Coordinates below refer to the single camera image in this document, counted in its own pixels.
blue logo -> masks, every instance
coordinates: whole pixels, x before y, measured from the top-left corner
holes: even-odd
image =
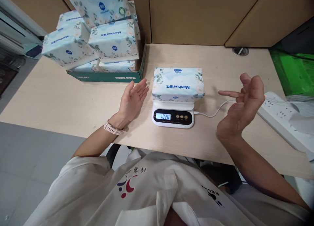
[[[105,10],[106,9],[105,5],[102,2],[99,2],[99,7],[100,7],[101,10]]]

watch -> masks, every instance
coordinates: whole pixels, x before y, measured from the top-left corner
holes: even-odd
[[[116,134],[116,135],[122,135],[124,132],[124,128],[122,130],[119,130],[115,127],[113,127],[112,125],[110,125],[108,123],[108,121],[106,122],[106,124],[104,125],[104,129],[109,131],[110,133]]]

tissue pack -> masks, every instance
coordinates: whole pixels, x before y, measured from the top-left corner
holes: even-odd
[[[105,72],[102,68],[98,67],[99,59],[85,63],[81,66],[67,70],[68,72]]]
[[[84,23],[86,29],[91,32],[91,28],[89,26],[87,26],[87,24],[84,22],[83,18],[81,17],[81,15],[76,11],[70,11],[70,12],[66,12],[60,15],[59,17],[59,21],[57,24],[57,30],[66,27],[66,26],[70,26],[70,25],[74,25],[76,24],[77,21],[81,21]]]
[[[46,35],[42,54],[65,69],[72,69],[97,59],[88,39],[89,32],[84,24],[76,22]]]
[[[89,27],[130,17],[128,0],[70,0]]]
[[[92,28],[88,43],[104,63],[139,59],[133,19]]]
[[[131,18],[134,20],[134,28],[137,40],[141,40],[140,29],[138,27],[137,15],[135,11],[135,4],[133,0],[129,1],[129,8],[131,13]]]
[[[136,70],[136,62],[136,60],[110,63],[99,62],[99,67],[105,72],[132,72]]]
[[[201,68],[155,68],[153,100],[195,102],[205,96]]]

digital number reading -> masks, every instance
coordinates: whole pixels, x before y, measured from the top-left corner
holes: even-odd
[[[170,114],[156,113],[156,119],[170,120]]]

white shirt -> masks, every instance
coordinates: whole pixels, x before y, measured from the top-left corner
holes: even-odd
[[[105,156],[72,158],[25,225],[161,226],[170,207],[187,225],[286,225],[308,214],[248,185],[231,196],[188,161],[135,149],[116,171]]]

